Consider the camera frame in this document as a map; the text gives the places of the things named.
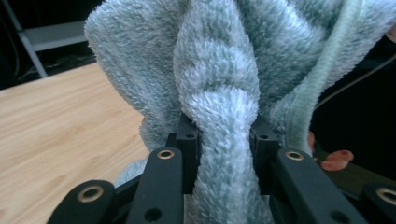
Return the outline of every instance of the screw hole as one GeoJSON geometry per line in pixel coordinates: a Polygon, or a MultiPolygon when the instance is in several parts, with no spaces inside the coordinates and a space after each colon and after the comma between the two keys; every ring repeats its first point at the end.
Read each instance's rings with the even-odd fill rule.
{"type": "Polygon", "coordinates": [[[157,156],[160,159],[168,160],[171,159],[173,156],[175,156],[175,152],[171,150],[162,150],[157,154],[157,156]]]}
{"type": "Polygon", "coordinates": [[[104,192],[103,188],[98,185],[89,186],[83,189],[78,194],[78,200],[81,203],[91,203],[93,201],[96,201],[98,198],[100,198],[103,192],[104,192]]]}
{"type": "Polygon", "coordinates": [[[158,208],[151,208],[148,210],[145,214],[145,219],[149,222],[152,221],[158,221],[163,214],[161,213],[161,210],[158,208]]]}
{"type": "Polygon", "coordinates": [[[339,211],[331,212],[330,216],[332,219],[340,224],[348,224],[350,223],[349,217],[347,217],[344,213],[339,211]]]}
{"type": "Polygon", "coordinates": [[[304,159],[304,156],[301,153],[295,151],[286,152],[286,156],[294,161],[302,161],[304,159]]]}
{"type": "Polygon", "coordinates": [[[387,203],[396,205],[396,191],[392,189],[379,188],[376,190],[376,194],[379,198],[387,203]]]}

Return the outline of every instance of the brass grommet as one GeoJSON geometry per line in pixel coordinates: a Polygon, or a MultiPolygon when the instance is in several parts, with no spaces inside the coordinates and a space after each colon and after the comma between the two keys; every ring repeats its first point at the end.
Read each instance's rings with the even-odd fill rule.
{"type": "Polygon", "coordinates": [[[83,189],[77,196],[81,203],[91,203],[102,196],[104,190],[98,185],[88,186],[83,189]]]}
{"type": "Polygon", "coordinates": [[[396,206],[396,191],[395,190],[379,188],[375,191],[375,193],[376,193],[376,195],[378,195],[378,197],[380,199],[396,206]]]}
{"type": "Polygon", "coordinates": [[[302,161],[304,159],[304,156],[300,152],[288,151],[285,154],[286,157],[294,161],[302,161]]]}
{"type": "Polygon", "coordinates": [[[172,150],[162,150],[157,154],[158,158],[162,160],[169,160],[175,156],[175,152],[172,150]]]}

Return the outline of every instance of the wooden surface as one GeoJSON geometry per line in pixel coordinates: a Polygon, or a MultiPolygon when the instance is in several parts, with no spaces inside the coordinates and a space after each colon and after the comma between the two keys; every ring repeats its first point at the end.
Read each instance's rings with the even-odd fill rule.
{"type": "Polygon", "coordinates": [[[97,64],[0,91],[0,223],[46,223],[76,185],[147,155],[142,117],[97,64]]]}

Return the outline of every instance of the terry cloth fabric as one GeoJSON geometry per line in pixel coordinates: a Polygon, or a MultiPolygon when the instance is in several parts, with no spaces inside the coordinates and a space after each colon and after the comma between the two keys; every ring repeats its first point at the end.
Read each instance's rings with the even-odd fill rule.
{"type": "Polygon", "coordinates": [[[257,114],[282,146],[310,154],[318,97],[395,22],[394,0],[108,0],[85,29],[115,89],[144,115],[148,150],[164,146],[181,111],[202,130],[186,223],[241,224],[273,222],[249,151],[257,114]]]}

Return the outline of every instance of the black metal frame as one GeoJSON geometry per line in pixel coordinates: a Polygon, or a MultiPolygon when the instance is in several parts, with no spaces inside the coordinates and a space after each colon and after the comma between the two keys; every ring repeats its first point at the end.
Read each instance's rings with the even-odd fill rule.
{"type": "MultiPolygon", "coordinates": [[[[193,190],[200,135],[182,114],[177,133],[151,152],[142,175],[116,189],[102,180],[75,187],[48,223],[183,223],[183,194],[193,190]]],[[[280,148],[260,117],[250,130],[250,148],[276,223],[396,223],[396,185],[365,183],[361,195],[345,195],[309,155],[280,148]]]]}

